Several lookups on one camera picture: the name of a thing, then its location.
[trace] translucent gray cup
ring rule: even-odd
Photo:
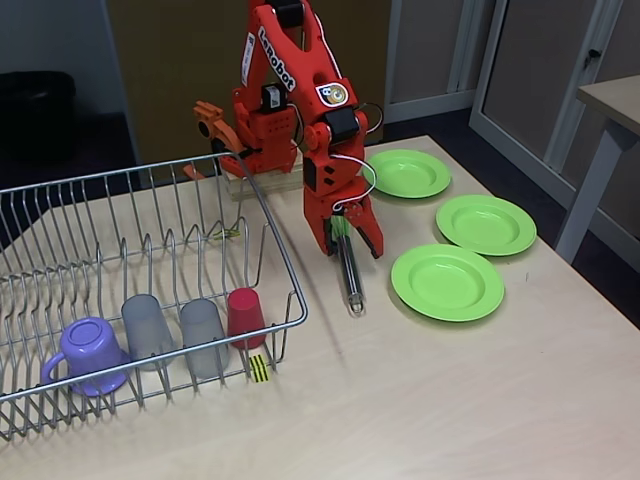
[[[182,338],[186,347],[193,347],[225,337],[220,314],[215,303],[199,298],[182,307],[180,312]],[[229,366],[229,346],[219,345],[187,354],[187,362],[198,378],[222,375]]]
[[[176,349],[160,303],[153,295],[140,294],[124,302],[122,319],[131,360],[143,360],[152,354],[161,355]],[[156,364],[148,363],[140,369],[152,371],[156,369]]]

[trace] black and yellow tape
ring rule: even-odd
[[[256,383],[268,382],[269,372],[267,370],[267,364],[264,362],[262,355],[254,355],[249,359],[251,362],[251,370],[253,370],[253,379]]]

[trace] green plastic plate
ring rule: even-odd
[[[449,241],[483,255],[514,255],[536,239],[536,224],[520,207],[489,195],[463,195],[442,205],[438,228]]]
[[[504,282],[493,265],[454,245],[425,245],[404,253],[393,265],[391,283],[411,308],[448,322],[478,320],[504,298]]]
[[[414,150],[387,150],[369,159],[381,192],[402,198],[425,198],[442,192],[451,183],[449,168],[433,155]],[[363,170],[373,184],[373,175]]]

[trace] dish rack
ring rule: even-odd
[[[267,202],[235,155],[246,172],[242,188],[253,189],[255,198],[230,200],[225,179],[217,174],[219,158],[228,155],[0,191],[1,439],[114,414],[129,403],[144,408],[156,396],[170,401],[176,391],[225,385],[236,375],[251,382],[250,355],[256,353],[277,371],[287,331],[306,320],[307,305]],[[185,167],[199,172],[199,179],[188,181]],[[269,281],[261,282],[265,276]],[[264,329],[74,378],[66,378],[62,362],[53,383],[39,383],[41,366],[59,350],[62,331],[75,320],[104,318],[126,349],[122,303],[150,293],[159,299],[174,339],[180,339],[183,305],[207,298],[226,318],[227,296],[244,286],[261,296]],[[250,353],[247,339],[265,334],[260,351]],[[229,349],[235,355],[229,371],[207,379],[191,373],[187,353],[236,341],[245,348]],[[169,359],[175,361],[167,365]],[[148,364],[155,367],[151,372],[140,370]],[[87,397],[70,389],[116,371],[127,376],[116,392]]]

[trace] dark floor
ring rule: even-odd
[[[564,208],[471,130],[469,115],[469,110],[462,110],[387,125],[384,140],[431,135],[493,194],[528,211],[538,226],[540,237],[553,244],[565,214]],[[45,161],[30,165],[0,156],[4,169],[0,189],[135,165],[124,116],[107,116],[84,122],[76,134],[76,153],[61,164],[47,164]],[[134,188],[138,188],[136,180],[133,179]],[[113,193],[126,191],[125,179],[113,178],[110,189]],[[104,185],[96,184],[91,189],[91,196],[103,196],[103,191]],[[574,267],[640,328],[640,274],[591,233],[587,234]]]
[[[524,208],[538,234],[553,245],[565,209],[469,128],[470,110],[385,126],[385,141],[430,135],[494,195]],[[602,295],[640,328],[640,274],[588,233],[573,264]]]

